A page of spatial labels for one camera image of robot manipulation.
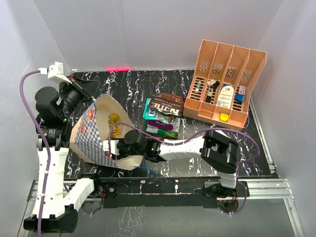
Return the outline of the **yellow M&M's candy packet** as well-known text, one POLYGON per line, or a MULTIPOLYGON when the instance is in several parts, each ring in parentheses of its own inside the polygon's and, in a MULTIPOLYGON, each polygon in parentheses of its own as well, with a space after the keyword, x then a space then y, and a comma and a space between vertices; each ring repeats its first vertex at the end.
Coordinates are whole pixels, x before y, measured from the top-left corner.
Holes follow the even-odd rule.
POLYGON ((119 115, 117 115, 117 114, 110 114, 109 115, 108 124, 109 124, 112 138, 115 138, 121 134, 121 130, 119 128, 119 125, 115 125, 115 123, 117 123, 119 121, 120 121, 119 115))

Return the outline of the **green snack bag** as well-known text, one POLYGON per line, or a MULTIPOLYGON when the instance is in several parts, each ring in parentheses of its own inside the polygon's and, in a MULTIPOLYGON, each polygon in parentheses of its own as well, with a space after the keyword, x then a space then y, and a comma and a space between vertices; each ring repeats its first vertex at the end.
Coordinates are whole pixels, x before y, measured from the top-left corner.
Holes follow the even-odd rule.
POLYGON ((156 128, 153 126, 148 125, 148 120, 146 121, 146 125, 143 129, 144 132, 154 135, 154 136, 161 136, 161 137, 171 137, 171 138, 178 138, 179 134, 178 134, 178 130, 179 128, 176 126, 173 126, 172 130, 165 130, 165 129, 160 129, 160 128, 156 128))

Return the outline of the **purple snack packet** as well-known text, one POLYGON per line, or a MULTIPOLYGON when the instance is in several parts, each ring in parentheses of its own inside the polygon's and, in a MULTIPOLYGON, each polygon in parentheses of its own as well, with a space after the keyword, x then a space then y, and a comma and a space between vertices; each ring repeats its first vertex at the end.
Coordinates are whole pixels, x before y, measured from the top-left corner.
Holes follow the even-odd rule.
POLYGON ((165 130, 172 130, 173 125, 172 124, 165 124, 163 122, 157 121, 157 120, 149 120, 148 125, 160 128, 160 129, 165 129, 165 130))

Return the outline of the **teal Fox's candy bag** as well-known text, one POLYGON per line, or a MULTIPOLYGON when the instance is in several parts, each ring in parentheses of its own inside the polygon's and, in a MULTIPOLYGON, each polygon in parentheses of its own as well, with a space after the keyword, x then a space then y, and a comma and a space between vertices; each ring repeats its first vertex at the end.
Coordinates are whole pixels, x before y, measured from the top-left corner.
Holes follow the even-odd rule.
POLYGON ((168 116, 157 111, 156 109, 149 108, 150 100, 151 98, 146 99, 146 104, 143 112, 143 118, 145 120, 157 120, 165 124, 172 124, 173 126, 180 128, 180 118, 168 116))

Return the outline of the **blue checkered paper bag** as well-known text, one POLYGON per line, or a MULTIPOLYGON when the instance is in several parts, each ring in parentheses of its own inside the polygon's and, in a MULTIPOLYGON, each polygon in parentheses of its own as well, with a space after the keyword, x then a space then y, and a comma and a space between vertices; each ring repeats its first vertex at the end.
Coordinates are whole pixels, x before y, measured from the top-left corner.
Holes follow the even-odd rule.
POLYGON ((115 160, 108 157, 107 143, 110 115, 117 115, 120 122, 133 125, 121 104, 111 95, 102 94, 93 102, 81 102, 73 112, 73 129, 70 149, 87 163, 105 168, 132 171, 139 168, 149 177, 157 177, 157 172, 142 164, 143 156, 131 155, 115 160))

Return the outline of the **brown chocolate snack bag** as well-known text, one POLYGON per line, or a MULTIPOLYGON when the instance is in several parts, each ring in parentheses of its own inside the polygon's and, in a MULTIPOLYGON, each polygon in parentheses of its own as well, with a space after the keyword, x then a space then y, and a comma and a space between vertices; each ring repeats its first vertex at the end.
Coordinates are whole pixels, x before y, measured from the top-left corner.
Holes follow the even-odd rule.
POLYGON ((158 93, 150 99, 148 108, 155 109, 164 115, 181 118, 184 109, 184 98, 171 93, 158 93))

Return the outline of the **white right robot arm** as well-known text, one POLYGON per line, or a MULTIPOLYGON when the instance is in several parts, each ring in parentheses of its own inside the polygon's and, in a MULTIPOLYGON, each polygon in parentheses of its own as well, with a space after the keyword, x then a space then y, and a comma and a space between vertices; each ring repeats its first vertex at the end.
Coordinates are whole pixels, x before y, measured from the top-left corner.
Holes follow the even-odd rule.
POLYGON ((164 162, 181 158, 201 158, 217 171, 220 182, 203 187, 203 194, 212 198, 231 197, 236 200, 239 191, 237 185, 237 142, 227 136, 207 131, 186 142, 158 141, 137 130, 131 130, 115 142, 111 142, 112 155, 115 160, 141 155, 151 162, 164 162))

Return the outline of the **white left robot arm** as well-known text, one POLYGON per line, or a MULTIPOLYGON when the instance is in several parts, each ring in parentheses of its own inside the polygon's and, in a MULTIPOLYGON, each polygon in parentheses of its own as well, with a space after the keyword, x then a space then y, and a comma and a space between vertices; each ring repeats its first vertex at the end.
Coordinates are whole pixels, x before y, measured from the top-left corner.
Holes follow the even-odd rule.
POLYGON ((70 76, 60 82, 59 89, 46 86, 35 94, 37 116, 32 113, 25 95, 24 81, 20 95, 37 132, 39 157, 38 192, 34 209, 23 221, 23 229, 45 233, 73 233, 78 223, 78 211, 88 196, 101 194, 102 185, 96 174, 81 175, 67 195, 64 191, 64 166, 69 152, 72 126, 69 117, 80 102, 94 101, 99 90, 98 80, 80 80, 70 76))

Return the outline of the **pink tape strip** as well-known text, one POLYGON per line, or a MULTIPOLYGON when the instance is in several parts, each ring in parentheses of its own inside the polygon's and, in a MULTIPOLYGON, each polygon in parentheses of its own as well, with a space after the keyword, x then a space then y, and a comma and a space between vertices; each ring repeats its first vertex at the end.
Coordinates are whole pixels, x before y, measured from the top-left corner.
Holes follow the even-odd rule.
POLYGON ((128 72, 130 71, 130 67, 108 67, 106 68, 106 72, 128 72))

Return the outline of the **white green tube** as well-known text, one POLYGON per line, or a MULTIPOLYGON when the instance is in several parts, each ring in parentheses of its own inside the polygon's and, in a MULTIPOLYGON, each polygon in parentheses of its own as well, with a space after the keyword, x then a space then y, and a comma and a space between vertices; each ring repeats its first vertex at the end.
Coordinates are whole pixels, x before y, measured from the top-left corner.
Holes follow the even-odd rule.
POLYGON ((196 85, 195 92, 199 92, 200 87, 201 87, 201 82, 199 81, 196 85))

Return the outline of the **black clip tool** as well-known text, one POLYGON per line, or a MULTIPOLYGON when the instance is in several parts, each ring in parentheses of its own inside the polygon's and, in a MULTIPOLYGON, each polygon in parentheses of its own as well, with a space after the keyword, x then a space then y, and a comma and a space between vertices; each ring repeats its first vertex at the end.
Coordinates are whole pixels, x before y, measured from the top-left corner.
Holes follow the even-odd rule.
POLYGON ((206 92, 206 98, 205 102, 213 104, 214 99, 215 99, 215 94, 216 94, 216 89, 219 86, 219 81, 211 79, 207 83, 207 92, 206 92))

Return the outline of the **yellow sticky note block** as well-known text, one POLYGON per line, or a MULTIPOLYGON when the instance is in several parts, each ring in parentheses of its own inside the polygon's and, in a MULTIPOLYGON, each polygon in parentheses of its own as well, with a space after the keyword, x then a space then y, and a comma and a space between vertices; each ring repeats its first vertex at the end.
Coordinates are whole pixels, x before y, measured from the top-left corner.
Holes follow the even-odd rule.
POLYGON ((229 120, 229 114, 225 112, 221 112, 219 115, 219 120, 223 122, 227 122, 229 120))

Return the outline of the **white labelled card pack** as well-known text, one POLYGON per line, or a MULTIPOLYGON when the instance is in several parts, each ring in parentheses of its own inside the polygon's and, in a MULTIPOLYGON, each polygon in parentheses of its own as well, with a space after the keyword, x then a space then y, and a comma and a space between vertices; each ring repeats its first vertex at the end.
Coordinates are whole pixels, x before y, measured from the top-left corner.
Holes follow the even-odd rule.
POLYGON ((220 94, 218 96, 217 106, 230 109, 234 94, 235 94, 235 91, 231 85, 224 86, 221 89, 220 94))

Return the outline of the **pink desk organizer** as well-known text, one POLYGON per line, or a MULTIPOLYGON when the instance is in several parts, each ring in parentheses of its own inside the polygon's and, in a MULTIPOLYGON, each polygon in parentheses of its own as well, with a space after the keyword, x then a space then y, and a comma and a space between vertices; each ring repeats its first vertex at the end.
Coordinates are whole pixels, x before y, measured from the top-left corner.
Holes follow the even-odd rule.
POLYGON ((221 127, 241 131, 248 117, 250 97, 266 64, 264 51, 234 46, 230 44, 202 40, 193 80, 185 101, 183 115, 221 127), (206 103, 207 83, 211 79, 219 81, 213 104, 206 103), (198 82, 199 92, 195 92, 198 82), (231 85, 235 94, 231 108, 217 106, 221 89, 231 85), (236 94, 243 94, 244 101, 235 101, 236 94), (229 120, 219 120, 221 112, 228 113, 229 120))

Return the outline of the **blue small box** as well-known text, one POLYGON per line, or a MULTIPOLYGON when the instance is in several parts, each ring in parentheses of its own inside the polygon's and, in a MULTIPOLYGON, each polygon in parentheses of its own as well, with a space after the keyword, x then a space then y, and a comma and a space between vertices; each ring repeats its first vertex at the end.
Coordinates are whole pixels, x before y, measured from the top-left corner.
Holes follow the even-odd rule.
POLYGON ((244 101, 245 96, 243 94, 236 94, 235 101, 242 103, 244 101))

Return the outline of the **aluminium base frame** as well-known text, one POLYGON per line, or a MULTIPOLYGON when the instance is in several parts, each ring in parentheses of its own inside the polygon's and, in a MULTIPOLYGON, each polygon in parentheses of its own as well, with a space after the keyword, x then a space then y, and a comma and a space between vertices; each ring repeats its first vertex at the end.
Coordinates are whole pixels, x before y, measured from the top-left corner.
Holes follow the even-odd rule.
MULTIPOLYGON (((138 128, 145 126, 142 117, 147 98, 159 92, 174 92, 186 96, 193 79, 193 70, 131 71, 131 72, 75 72, 76 80, 99 81, 99 93, 114 97, 128 113, 138 128)), ((280 179, 268 155, 259 121, 253 107, 246 118, 245 137, 232 134, 240 147, 239 160, 252 157, 256 149, 260 156, 239 169, 238 199, 234 202, 205 197, 200 189, 209 181, 218 181, 215 170, 200 158, 178 159, 170 162, 143 161, 139 168, 124 171, 101 167, 81 161, 70 153, 66 160, 65 178, 69 182, 84 172, 97 172, 104 188, 114 187, 114 194, 107 194, 101 206, 106 209, 123 207, 125 210, 146 207, 203 207, 218 214, 241 208, 242 214, 253 204, 259 220, 280 224, 283 215, 291 228, 280 232, 282 237, 303 236, 294 198, 285 179, 280 179)))

